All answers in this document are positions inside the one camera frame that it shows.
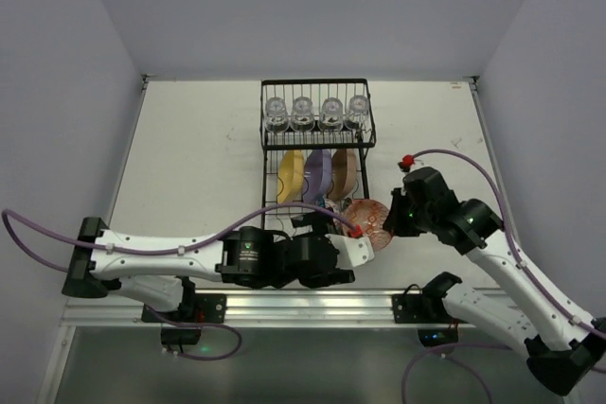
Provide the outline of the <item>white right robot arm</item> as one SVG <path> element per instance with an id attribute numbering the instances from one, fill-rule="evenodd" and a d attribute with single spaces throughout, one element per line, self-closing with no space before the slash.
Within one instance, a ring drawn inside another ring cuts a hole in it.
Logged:
<path id="1" fill-rule="evenodd" d="M 566 396 L 605 354 L 605 321 L 579 307 L 541 272 L 502 219 L 477 199 L 460 201 L 432 167 L 408 173 L 392 192 L 384 229 L 395 237 L 432 234 L 486 272 L 514 303 L 489 298 L 450 272 L 418 294 L 393 297 L 431 322 L 457 319 L 475 325 L 517 352 L 549 391 Z"/>

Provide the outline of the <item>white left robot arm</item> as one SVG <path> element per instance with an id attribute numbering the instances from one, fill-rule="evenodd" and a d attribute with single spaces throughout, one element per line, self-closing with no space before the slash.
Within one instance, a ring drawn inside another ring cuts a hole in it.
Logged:
<path id="1" fill-rule="evenodd" d="M 372 258 L 363 237 L 324 231 L 290 237 L 253 226 L 218 237 L 132 237 L 100 218 L 82 221 L 62 294 L 100 299 L 110 294 L 147 306 L 177 323 L 212 322 L 195 295 L 195 279 L 252 290 L 298 282 L 319 289 L 354 282 L 354 268 Z"/>

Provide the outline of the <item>brown textured bowl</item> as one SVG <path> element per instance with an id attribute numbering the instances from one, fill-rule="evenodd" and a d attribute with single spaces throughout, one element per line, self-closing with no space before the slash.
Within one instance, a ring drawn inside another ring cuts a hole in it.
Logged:
<path id="1" fill-rule="evenodd" d="M 328 198 L 338 202 L 350 195 L 357 182 L 357 157 L 354 149 L 338 149 L 331 158 L 332 181 Z"/>

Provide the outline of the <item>yellow textured bowl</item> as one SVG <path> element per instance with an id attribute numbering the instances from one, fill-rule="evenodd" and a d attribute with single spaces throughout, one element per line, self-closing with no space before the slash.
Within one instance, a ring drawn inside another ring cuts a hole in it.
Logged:
<path id="1" fill-rule="evenodd" d="M 288 150 L 282 157 L 276 186 L 279 204 L 293 202 L 304 184 L 304 156 L 301 150 Z"/>

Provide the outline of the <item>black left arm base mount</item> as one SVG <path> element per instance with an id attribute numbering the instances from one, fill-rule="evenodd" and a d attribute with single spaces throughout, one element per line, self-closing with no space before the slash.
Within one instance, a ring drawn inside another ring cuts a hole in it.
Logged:
<path id="1" fill-rule="evenodd" d="M 144 306 L 141 321 L 161 324 L 160 343 L 184 353 L 213 328 L 223 326 L 227 296 L 223 293 L 194 293 L 174 311 L 160 312 Z"/>

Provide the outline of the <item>clear drinking glass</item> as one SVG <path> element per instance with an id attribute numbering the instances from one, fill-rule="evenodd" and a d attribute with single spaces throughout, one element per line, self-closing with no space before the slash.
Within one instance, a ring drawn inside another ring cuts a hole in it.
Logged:
<path id="1" fill-rule="evenodd" d="M 312 100 L 308 97 L 297 97 L 293 101 L 290 126 L 296 132 L 309 132 L 314 128 Z"/>
<path id="2" fill-rule="evenodd" d="M 322 132 L 339 132 L 344 124 L 344 106 L 337 97 L 326 98 L 320 108 L 318 125 Z"/>
<path id="3" fill-rule="evenodd" d="M 287 105 L 282 97 L 270 97 L 265 103 L 265 128 L 268 132 L 285 132 L 289 128 Z"/>
<path id="4" fill-rule="evenodd" d="M 369 114 L 369 100 L 366 96 L 353 96 L 347 105 L 345 126 L 351 131 L 360 130 Z"/>

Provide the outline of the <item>blue triangle patterned bowl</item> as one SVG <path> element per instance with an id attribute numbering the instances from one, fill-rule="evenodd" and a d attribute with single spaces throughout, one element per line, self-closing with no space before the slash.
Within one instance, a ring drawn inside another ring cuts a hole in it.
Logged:
<path id="1" fill-rule="evenodd" d="M 321 206 L 331 212 L 334 212 L 334 213 L 340 212 L 339 205 L 336 202 L 333 202 L 333 201 L 325 199 L 325 198 L 320 198 L 317 201 L 317 205 Z"/>

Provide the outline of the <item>aluminium mounting rail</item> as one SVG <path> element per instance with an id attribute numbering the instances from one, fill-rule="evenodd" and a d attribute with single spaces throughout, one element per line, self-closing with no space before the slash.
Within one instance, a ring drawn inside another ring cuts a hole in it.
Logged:
<path id="1" fill-rule="evenodd" d="M 223 322 L 235 328 L 397 328 L 392 297 L 402 290 L 198 290 L 217 303 Z M 62 326 L 145 326 L 143 306 L 110 295 L 70 298 Z"/>

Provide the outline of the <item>orange patterned ceramic bowl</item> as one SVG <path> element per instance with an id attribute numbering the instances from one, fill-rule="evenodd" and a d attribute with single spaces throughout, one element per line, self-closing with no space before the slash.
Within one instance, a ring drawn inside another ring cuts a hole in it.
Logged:
<path id="1" fill-rule="evenodd" d="M 383 228 L 388 214 L 389 209 L 384 204 L 371 199 L 353 200 L 343 212 L 348 221 L 362 229 L 375 252 L 391 242 L 392 235 Z"/>

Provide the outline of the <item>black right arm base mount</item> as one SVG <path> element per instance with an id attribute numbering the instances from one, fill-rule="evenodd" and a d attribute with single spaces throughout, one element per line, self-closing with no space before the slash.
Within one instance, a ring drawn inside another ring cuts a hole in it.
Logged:
<path id="1" fill-rule="evenodd" d="M 392 294 L 391 309 L 394 323 L 414 325 L 426 348 L 459 341 L 459 320 L 448 315 L 441 301 L 417 284 Z"/>

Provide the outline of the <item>purple textured bowl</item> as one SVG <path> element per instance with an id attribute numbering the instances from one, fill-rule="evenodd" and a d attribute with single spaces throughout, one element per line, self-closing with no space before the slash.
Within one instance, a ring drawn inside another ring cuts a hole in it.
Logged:
<path id="1" fill-rule="evenodd" d="M 332 158 L 328 149 L 315 149 L 304 165 L 302 200 L 312 203 L 324 196 L 332 183 Z"/>

